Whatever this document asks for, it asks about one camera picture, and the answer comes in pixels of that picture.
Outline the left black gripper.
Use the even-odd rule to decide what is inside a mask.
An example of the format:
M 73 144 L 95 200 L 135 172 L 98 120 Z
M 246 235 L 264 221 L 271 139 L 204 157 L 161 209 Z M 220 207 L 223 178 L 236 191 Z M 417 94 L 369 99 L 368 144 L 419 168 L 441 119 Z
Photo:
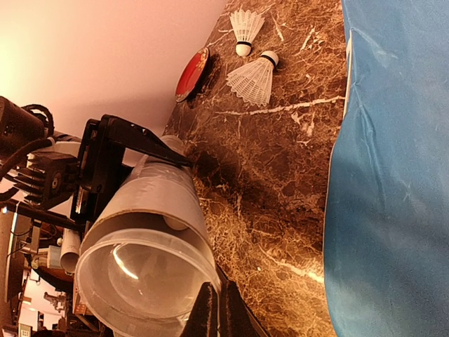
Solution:
M 1 193 L 1 205 L 32 220 L 81 228 L 98 218 L 130 173 L 126 149 L 192 167 L 149 129 L 112 115 L 89 120 L 70 154 L 74 144 L 55 131 L 46 107 L 1 98 L 1 179 L 13 183 Z

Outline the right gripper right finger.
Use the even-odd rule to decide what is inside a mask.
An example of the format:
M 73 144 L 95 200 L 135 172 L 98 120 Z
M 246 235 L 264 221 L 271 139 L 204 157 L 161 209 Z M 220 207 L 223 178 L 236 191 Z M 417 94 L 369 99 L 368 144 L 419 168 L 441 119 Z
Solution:
M 222 283 L 219 298 L 220 336 L 269 336 L 244 303 L 235 282 Z

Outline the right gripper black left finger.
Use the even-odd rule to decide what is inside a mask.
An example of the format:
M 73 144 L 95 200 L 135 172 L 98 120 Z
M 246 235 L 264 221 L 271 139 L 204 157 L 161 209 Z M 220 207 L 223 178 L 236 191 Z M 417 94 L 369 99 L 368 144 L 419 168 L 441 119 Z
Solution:
M 217 337 L 218 312 L 218 294 L 210 282 L 204 282 L 180 336 Z

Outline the clear plastic tube lid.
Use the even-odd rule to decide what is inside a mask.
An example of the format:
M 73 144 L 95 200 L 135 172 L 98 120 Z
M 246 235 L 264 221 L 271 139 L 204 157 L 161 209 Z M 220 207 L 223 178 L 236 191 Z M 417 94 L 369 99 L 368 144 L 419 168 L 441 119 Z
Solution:
M 158 230 L 105 235 L 77 263 L 87 308 L 115 336 L 180 336 L 203 283 L 221 286 L 215 261 Z

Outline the blue racket bag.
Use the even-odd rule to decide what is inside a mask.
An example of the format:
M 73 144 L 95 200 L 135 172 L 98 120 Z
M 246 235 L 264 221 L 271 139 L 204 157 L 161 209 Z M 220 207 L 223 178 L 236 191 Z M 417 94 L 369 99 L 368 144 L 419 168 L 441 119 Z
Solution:
M 448 335 L 448 2 L 344 1 L 324 281 L 338 336 Z

